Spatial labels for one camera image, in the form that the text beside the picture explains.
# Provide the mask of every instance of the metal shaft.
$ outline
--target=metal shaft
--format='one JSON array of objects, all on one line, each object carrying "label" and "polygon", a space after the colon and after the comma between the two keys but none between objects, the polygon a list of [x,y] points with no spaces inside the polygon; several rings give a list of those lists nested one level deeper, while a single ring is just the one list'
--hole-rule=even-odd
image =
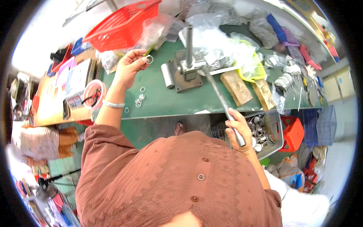
[{"label": "metal shaft", "polygon": [[193,49],[193,26],[188,25],[187,29],[187,52],[186,52],[186,60],[187,60],[187,68],[192,67],[192,49]]},{"label": "metal shaft", "polygon": [[[229,114],[229,112],[228,112],[228,104],[224,100],[224,98],[222,96],[222,93],[219,91],[219,89],[217,87],[217,83],[214,80],[213,76],[209,73],[208,68],[206,66],[202,66],[202,70],[203,70],[205,76],[207,77],[207,80],[212,84],[212,87],[213,87],[214,91],[216,92],[216,94],[217,94],[217,96],[219,98],[219,101],[222,104],[223,110],[226,113],[226,116],[227,116],[228,120],[235,121],[234,117]],[[236,140],[237,140],[238,145],[240,147],[244,146],[246,143],[245,143],[245,140],[243,139],[243,137],[241,136],[241,134],[237,131],[237,129],[233,129],[233,130],[234,130],[234,132],[236,134]]]}]

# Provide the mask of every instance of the hand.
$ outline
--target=hand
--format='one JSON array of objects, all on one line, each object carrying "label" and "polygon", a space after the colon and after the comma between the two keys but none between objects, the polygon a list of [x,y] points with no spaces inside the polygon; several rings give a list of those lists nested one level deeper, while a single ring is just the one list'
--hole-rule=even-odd
[{"label": "hand", "polygon": [[149,65],[149,60],[143,56],[147,50],[137,49],[129,51],[118,62],[114,82],[117,85],[125,86],[129,89],[135,81],[135,76],[140,70],[145,70]]},{"label": "hand", "polygon": [[241,152],[245,156],[256,155],[252,147],[252,133],[247,125],[246,119],[244,118],[244,116],[242,116],[242,114],[232,108],[228,108],[228,112],[235,118],[235,121],[226,121],[226,126],[237,129],[237,131],[241,134],[246,143],[246,145],[240,147],[237,143],[236,134],[234,133],[233,129],[228,128],[225,130],[225,132],[227,133],[228,138],[231,141],[232,148],[235,151]]}]

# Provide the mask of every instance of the metal roller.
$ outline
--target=metal roller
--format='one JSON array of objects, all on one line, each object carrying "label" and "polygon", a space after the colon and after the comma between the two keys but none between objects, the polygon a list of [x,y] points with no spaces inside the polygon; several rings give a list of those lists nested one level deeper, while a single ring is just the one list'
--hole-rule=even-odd
[{"label": "metal roller", "polygon": [[173,88],[174,87],[173,77],[171,76],[169,66],[167,63],[161,65],[161,72],[163,73],[166,87],[169,89]]}]

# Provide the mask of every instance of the red plastic stool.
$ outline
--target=red plastic stool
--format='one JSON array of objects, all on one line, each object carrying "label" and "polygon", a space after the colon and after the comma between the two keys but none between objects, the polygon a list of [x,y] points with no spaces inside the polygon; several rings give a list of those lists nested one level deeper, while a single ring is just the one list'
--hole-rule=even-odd
[{"label": "red plastic stool", "polygon": [[285,125],[282,131],[284,135],[284,146],[279,150],[280,152],[294,152],[299,149],[302,139],[304,138],[304,128],[301,125],[300,119],[296,117],[281,116],[281,121]]}]

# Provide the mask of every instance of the red plastic basket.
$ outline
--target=red plastic basket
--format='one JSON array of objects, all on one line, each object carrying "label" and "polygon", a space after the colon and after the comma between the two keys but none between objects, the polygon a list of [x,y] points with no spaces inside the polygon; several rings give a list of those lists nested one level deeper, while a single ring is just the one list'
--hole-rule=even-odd
[{"label": "red plastic basket", "polygon": [[142,23],[159,13],[161,0],[140,1],[118,9],[82,40],[90,43],[98,51],[117,50],[133,47],[142,35]]}]

